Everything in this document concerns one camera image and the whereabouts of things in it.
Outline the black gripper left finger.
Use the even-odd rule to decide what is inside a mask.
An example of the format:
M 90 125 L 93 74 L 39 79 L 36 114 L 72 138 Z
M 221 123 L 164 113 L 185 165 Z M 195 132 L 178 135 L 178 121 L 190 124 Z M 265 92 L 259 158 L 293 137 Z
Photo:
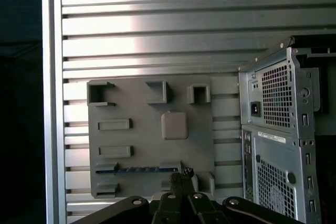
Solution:
M 170 191 L 159 200 L 131 196 L 87 215 L 75 223 L 180 223 L 183 199 L 181 173 L 170 177 Z

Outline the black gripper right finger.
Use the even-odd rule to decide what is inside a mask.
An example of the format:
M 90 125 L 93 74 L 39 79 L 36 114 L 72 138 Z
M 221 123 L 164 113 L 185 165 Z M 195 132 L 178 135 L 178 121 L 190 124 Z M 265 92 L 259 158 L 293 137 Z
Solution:
M 300 223 L 243 198 L 228 197 L 219 204 L 204 193 L 197 193 L 193 185 L 186 186 L 184 191 L 190 192 L 188 203 L 197 223 Z

